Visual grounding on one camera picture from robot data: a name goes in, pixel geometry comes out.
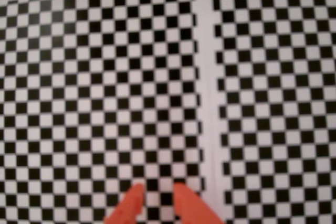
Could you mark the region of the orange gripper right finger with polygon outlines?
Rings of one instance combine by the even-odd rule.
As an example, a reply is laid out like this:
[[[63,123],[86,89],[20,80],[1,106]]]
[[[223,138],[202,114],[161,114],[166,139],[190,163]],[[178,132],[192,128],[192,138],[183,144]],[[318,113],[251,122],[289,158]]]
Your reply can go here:
[[[175,214],[180,218],[181,223],[224,223],[198,194],[183,183],[174,184],[173,203]]]

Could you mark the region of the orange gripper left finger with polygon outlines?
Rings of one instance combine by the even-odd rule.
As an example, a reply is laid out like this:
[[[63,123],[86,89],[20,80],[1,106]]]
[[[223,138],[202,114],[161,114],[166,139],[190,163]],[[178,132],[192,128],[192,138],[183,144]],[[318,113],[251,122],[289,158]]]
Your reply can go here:
[[[135,224],[142,211],[144,186],[135,184],[124,195],[114,211],[104,218],[106,224]]]

